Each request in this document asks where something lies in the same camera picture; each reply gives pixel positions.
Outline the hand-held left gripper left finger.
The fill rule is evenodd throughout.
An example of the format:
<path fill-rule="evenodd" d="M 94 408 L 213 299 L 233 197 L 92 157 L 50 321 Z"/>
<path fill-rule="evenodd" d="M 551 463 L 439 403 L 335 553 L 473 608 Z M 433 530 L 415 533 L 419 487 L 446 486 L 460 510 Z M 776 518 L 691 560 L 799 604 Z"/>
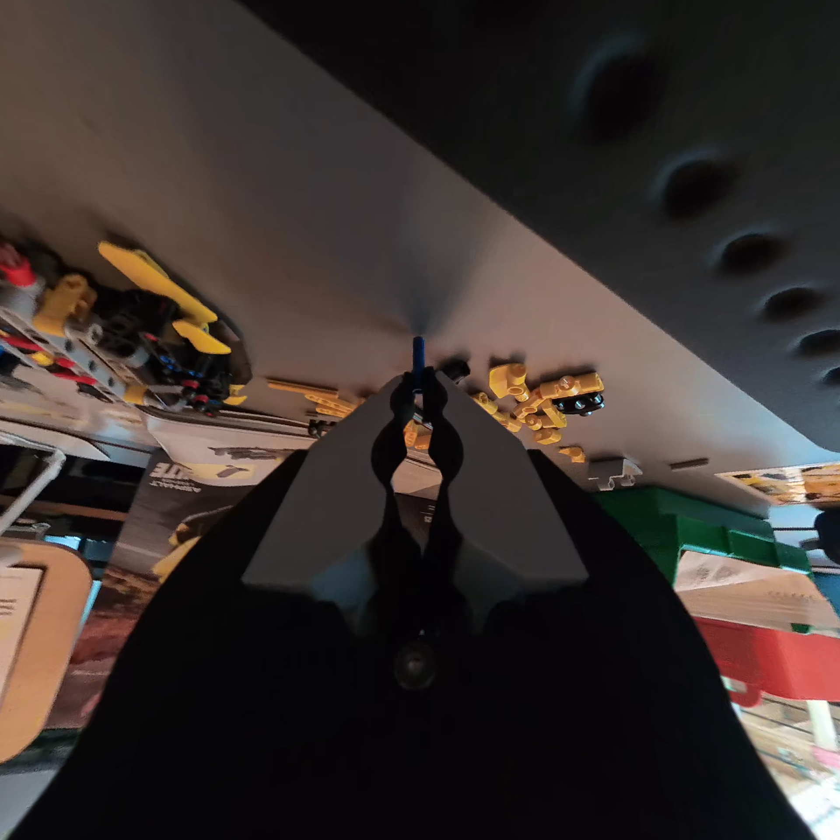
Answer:
<path fill-rule="evenodd" d="M 391 379 L 305 454 L 242 574 L 281 625 L 325 612 L 360 635 L 417 635 L 417 541 L 392 486 L 412 384 Z"/>

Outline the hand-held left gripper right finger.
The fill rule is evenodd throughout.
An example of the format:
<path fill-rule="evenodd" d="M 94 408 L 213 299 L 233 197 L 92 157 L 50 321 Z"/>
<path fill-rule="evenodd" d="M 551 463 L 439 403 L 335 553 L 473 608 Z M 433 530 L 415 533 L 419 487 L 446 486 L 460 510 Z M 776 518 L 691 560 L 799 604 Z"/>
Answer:
<path fill-rule="evenodd" d="M 441 473 L 423 552 L 479 632 L 507 602 L 583 585 L 589 574 L 528 451 L 440 372 L 424 372 L 430 454 Z"/>

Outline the lego instruction booklet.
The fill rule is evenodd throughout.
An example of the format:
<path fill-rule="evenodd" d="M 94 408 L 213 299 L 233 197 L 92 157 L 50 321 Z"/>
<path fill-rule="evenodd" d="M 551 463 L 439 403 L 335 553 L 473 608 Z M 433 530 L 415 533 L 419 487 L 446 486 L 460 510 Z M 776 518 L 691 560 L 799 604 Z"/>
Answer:
<path fill-rule="evenodd" d="M 2 378 L 2 443 L 39 444 L 67 456 L 148 466 L 153 452 L 178 466 L 176 477 L 208 487 L 260 483 L 292 452 L 316 440 L 272 417 L 229 417 L 226 423 L 116 402 L 78 392 L 77 384 L 19 366 Z"/>

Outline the lego car chassis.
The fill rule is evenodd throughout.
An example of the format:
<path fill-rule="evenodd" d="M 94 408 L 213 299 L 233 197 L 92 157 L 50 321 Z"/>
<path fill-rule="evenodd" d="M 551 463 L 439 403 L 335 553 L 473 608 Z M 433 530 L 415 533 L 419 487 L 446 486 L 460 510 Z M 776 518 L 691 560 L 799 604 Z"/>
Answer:
<path fill-rule="evenodd" d="M 106 404 L 216 417 L 253 379 L 239 332 L 184 280 L 126 238 L 98 255 L 114 287 L 33 239 L 2 237 L 2 383 L 42 371 Z"/>

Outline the pile of yellow lego pieces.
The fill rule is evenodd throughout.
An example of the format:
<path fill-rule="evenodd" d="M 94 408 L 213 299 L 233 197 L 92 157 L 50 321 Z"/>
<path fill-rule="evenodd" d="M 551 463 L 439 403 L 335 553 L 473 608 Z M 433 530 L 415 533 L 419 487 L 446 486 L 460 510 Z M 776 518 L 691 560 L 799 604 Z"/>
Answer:
<path fill-rule="evenodd" d="M 528 385 L 523 363 L 499 364 L 490 368 L 487 392 L 473 392 L 469 398 L 512 434 L 523 428 L 532 433 L 536 445 L 551 446 L 561 441 L 569 417 L 588 417 L 604 407 L 605 386 L 592 371 L 567 374 L 535 387 Z M 309 436 L 321 439 L 331 428 L 351 415 L 364 402 L 342 398 L 336 389 L 268 378 L 269 389 L 302 396 L 310 405 Z"/>

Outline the lego set box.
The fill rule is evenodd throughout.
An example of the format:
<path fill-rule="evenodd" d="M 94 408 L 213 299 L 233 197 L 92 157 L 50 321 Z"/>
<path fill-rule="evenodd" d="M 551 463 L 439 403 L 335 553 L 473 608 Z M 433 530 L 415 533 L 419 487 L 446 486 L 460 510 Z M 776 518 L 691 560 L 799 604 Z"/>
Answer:
<path fill-rule="evenodd" d="M 212 448 L 216 460 L 188 465 L 161 448 L 153 452 L 101 574 L 47 729 L 87 725 L 140 615 L 208 533 L 209 542 L 216 544 L 222 529 L 223 536 L 230 537 L 234 557 L 249 562 L 278 506 L 276 498 L 256 487 L 296 453 L 284 448 Z"/>

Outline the yellow printed paper sheet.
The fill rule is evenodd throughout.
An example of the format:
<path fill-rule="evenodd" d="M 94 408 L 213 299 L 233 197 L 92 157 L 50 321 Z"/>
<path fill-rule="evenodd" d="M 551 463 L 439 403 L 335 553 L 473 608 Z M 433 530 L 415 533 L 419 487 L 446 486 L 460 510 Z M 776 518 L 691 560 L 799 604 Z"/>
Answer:
<path fill-rule="evenodd" d="M 819 509 L 839 506 L 837 461 L 721 472 L 716 477 L 745 489 L 750 495 L 760 497 L 772 506 L 807 505 Z"/>

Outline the wooden document board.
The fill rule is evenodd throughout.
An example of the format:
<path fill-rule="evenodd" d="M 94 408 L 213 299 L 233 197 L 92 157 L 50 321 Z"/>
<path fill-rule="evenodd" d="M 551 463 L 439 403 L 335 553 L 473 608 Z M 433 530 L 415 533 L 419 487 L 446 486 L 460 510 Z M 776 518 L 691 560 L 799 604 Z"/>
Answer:
<path fill-rule="evenodd" d="M 40 734 L 49 717 L 91 595 L 92 577 L 76 552 L 49 542 L 2 539 L 2 567 L 44 573 L 12 674 L 1 694 L 1 763 Z"/>

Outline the light grey lego bracket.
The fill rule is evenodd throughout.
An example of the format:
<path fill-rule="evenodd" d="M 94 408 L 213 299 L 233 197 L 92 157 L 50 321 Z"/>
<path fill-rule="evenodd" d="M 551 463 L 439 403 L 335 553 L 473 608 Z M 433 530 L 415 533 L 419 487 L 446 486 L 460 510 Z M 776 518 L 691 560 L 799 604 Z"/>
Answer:
<path fill-rule="evenodd" d="M 630 488 L 643 475 L 642 467 L 625 456 L 595 458 L 587 464 L 585 486 L 591 492 Z"/>

